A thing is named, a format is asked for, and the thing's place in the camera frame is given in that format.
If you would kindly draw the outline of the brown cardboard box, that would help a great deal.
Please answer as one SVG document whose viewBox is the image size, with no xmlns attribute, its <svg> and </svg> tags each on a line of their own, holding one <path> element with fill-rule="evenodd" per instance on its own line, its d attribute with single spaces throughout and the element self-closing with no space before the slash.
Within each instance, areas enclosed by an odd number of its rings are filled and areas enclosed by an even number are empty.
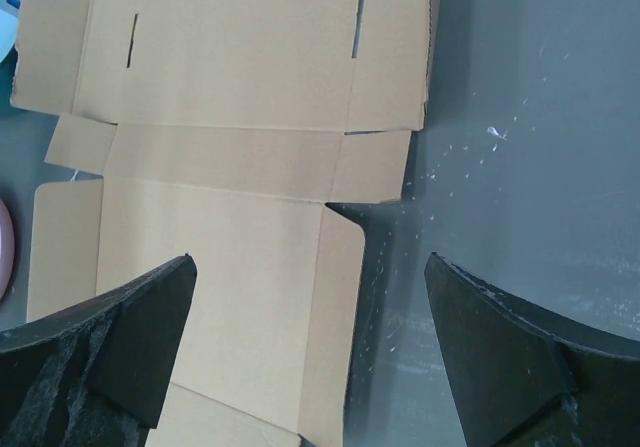
<svg viewBox="0 0 640 447">
<path fill-rule="evenodd" d="M 13 106 L 58 119 L 26 317 L 182 253 L 198 278 L 154 446 L 343 442 L 365 248 L 401 197 L 440 0 L 24 0 Z"/>
</svg>

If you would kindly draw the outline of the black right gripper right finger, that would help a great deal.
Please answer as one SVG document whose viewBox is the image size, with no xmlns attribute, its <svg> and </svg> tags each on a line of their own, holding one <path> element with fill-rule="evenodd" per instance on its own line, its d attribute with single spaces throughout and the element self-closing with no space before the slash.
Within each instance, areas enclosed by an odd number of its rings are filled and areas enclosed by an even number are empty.
<svg viewBox="0 0 640 447">
<path fill-rule="evenodd" d="M 510 294 L 436 252 L 425 281 L 467 445 L 638 445 L 638 341 Z"/>
</svg>

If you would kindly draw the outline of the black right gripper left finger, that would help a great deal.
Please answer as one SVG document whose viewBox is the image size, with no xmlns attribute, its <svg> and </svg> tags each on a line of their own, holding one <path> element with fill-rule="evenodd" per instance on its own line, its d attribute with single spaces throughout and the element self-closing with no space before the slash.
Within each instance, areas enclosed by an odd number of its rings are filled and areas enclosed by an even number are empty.
<svg viewBox="0 0 640 447">
<path fill-rule="evenodd" d="M 143 446 L 158 426 L 197 267 L 178 256 L 1 333 L 4 446 Z"/>
</svg>

